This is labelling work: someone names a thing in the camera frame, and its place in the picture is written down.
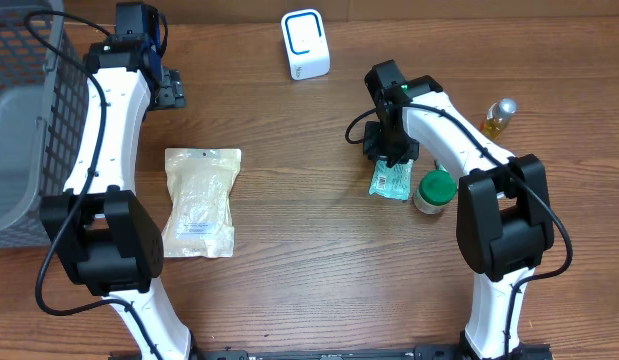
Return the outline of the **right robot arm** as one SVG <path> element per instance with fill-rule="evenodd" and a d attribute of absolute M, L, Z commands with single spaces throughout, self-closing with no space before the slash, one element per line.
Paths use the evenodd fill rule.
<path fill-rule="evenodd" d="M 517 157 L 480 133 L 454 107 L 443 87 L 425 75 L 406 79 L 388 60 L 364 77 L 376 120 L 360 139 L 376 164 L 371 190 L 404 199 L 421 148 L 438 168 L 414 194 L 425 213 L 458 202 L 456 240 L 474 274 L 471 313 L 456 345 L 422 345 L 420 359 L 549 359 L 547 345 L 518 335 L 526 287 L 554 243 L 546 172 L 533 154 Z"/>

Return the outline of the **yellow oil bottle silver cap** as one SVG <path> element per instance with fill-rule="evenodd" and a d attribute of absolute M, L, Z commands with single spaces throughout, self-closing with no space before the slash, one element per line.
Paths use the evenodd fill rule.
<path fill-rule="evenodd" d="M 480 125 L 480 132 L 492 141 L 496 141 L 508 127 L 517 112 L 517 103 L 511 98 L 495 102 L 488 110 L 487 118 Z"/>

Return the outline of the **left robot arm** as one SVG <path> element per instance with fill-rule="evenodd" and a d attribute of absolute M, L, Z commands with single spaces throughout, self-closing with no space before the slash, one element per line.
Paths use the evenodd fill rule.
<path fill-rule="evenodd" d="M 59 195 L 46 196 L 40 219 L 51 240 L 35 285 L 41 310 L 59 316 L 111 306 L 140 351 L 139 359 L 200 359 L 194 335 L 175 313 L 160 279 L 161 231 L 135 194 L 140 126 L 150 111 L 186 105 L 180 74 L 162 64 L 167 49 L 165 15 L 150 4 L 122 2 L 116 24 L 78 62 L 88 110 L 78 157 Z M 43 299 L 53 257 L 69 280 L 84 285 L 92 303 L 61 311 Z"/>

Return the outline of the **white orange snack packet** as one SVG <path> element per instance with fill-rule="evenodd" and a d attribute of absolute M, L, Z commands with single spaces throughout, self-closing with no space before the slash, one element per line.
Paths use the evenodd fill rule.
<path fill-rule="evenodd" d="M 171 258 L 231 257 L 234 253 L 229 195 L 241 170 L 239 149 L 168 148 L 167 188 L 172 210 L 162 232 Z"/>

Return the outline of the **green lid white jar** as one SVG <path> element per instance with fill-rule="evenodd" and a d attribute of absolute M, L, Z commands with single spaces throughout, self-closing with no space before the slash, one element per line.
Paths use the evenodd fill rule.
<path fill-rule="evenodd" d="M 457 193 L 457 184 L 443 170 L 433 170 L 420 181 L 414 194 L 414 204 L 423 213 L 435 215 L 450 203 Z"/>

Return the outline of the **teal tissue pack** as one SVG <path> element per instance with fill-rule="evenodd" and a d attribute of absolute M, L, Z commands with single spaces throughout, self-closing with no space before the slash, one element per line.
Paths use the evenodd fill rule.
<path fill-rule="evenodd" d="M 369 187 L 370 195 L 407 201 L 411 194 L 413 161 L 388 167 L 385 160 L 377 160 Z"/>

